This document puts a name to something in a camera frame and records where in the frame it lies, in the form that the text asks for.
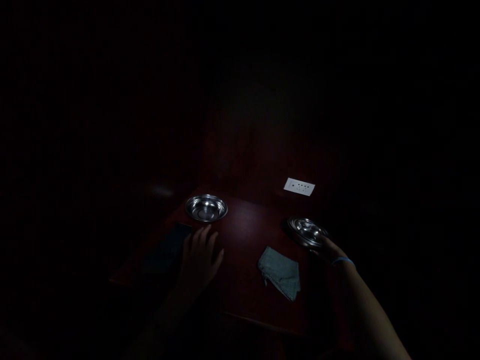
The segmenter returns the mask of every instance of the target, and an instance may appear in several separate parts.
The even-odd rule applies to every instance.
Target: bowl rim
[[[217,202],[220,202],[224,205],[225,207],[225,212],[222,214],[222,216],[216,218],[215,220],[203,220],[203,219],[200,219],[198,217],[195,217],[193,216],[193,214],[190,213],[190,211],[188,211],[187,207],[188,205],[196,198],[200,198],[200,197],[210,197],[211,199],[217,201]],[[213,222],[216,222],[220,219],[223,219],[225,217],[225,215],[227,215],[227,213],[229,212],[229,207],[227,205],[227,203],[222,200],[221,198],[219,198],[218,196],[215,196],[215,195],[211,195],[211,194],[208,194],[208,193],[205,193],[205,194],[200,194],[200,195],[195,195],[195,196],[192,196],[190,197],[186,202],[185,202],[185,212],[188,214],[188,216],[190,216],[192,219],[198,221],[198,222],[201,222],[201,223],[213,223]]]

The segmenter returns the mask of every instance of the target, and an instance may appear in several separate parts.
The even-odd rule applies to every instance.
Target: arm
[[[324,237],[323,240],[322,250],[314,253],[329,263],[338,257],[347,257],[330,239]],[[410,359],[387,314],[355,266],[348,261],[338,261],[334,267],[346,299],[356,345],[379,359]]]
[[[216,275],[224,251],[220,251],[212,264],[212,252],[218,232],[207,241],[210,228],[211,225],[208,225],[205,229],[199,229],[193,235],[191,246],[189,246],[191,234],[185,239],[177,284],[154,314],[151,323],[132,344],[125,360],[158,359],[185,313]]]

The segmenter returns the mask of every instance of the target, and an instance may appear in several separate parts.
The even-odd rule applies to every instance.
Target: table
[[[198,188],[191,195],[205,193]],[[331,336],[335,326],[327,286],[328,267],[284,232],[282,220],[294,214],[288,209],[261,206],[225,193],[214,194],[228,205],[227,215],[212,223],[210,231],[219,232],[216,246],[225,250],[223,263],[207,290],[214,307],[283,333]],[[145,255],[176,222],[192,225],[194,229],[205,226],[188,216],[185,201],[111,277],[111,282],[131,285],[140,273]],[[298,262],[301,291],[293,302],[270,282],[265,286],[257,262],[267,246]]]

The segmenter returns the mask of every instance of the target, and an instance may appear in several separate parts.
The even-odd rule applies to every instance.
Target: folded cloth
[[[258,269],[267,286],[267,279],[278,291],[294,301],[300,291],[299,263],[267,246],[258,261]]]

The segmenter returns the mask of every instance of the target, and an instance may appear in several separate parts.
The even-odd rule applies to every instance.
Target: hand
[[[331,264],[336,258],[348,258],[347,254],[345,254],[344,251],[335,245],[328,237],[322,236],[321,239],[323,240],[323,245],[318,250],[310,250],[312,253],[324,259],[329,264]]]
[[[189,303],[193,303],[212,281],[224,259],[222,249],[212,263],[215,240],[219,233],[214,232],[207,241],[211,227],[208,225],[197,230],[191,239],[191,246],[189,243],[192,234],[188,235],[183,243],[181,270],[174,292]]]

